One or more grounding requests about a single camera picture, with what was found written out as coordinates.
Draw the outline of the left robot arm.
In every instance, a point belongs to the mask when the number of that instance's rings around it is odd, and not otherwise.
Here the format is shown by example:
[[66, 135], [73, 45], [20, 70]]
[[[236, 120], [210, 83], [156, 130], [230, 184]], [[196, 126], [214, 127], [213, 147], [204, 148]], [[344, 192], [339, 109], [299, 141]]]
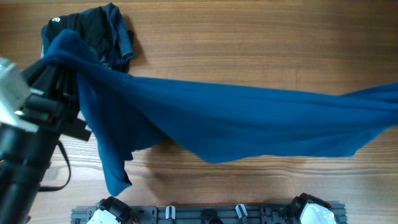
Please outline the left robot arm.
[[27, 223], [61, 135], [87, 141], [74, 70], [38, 60], [24, 71], [1, 59], [1, 223]]

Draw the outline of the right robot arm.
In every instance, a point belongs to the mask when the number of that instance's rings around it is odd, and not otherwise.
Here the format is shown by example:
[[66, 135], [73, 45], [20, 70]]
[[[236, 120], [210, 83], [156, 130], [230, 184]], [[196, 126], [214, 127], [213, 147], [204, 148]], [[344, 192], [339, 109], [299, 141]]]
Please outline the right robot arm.
[[338, 224], [338, 220], [328, 202], [306, 193], [296, 196], [288, 209], [289, 223]]

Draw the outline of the blue polo shirt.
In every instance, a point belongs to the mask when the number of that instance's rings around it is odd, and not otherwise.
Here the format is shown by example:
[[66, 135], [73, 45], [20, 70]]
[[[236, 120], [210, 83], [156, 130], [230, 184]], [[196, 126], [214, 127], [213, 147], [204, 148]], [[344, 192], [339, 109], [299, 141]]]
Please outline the blue polo shirt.
[[98, 142], [108, 192], [131, 186], [132, 153], [169, 138], [211, 163], [246, 157], [348, 157], [397, 125], [397, 84], [343, 95], [134, 77], [104, 68], [63, 30], [47, 65], [76, 73], [80, 110]]

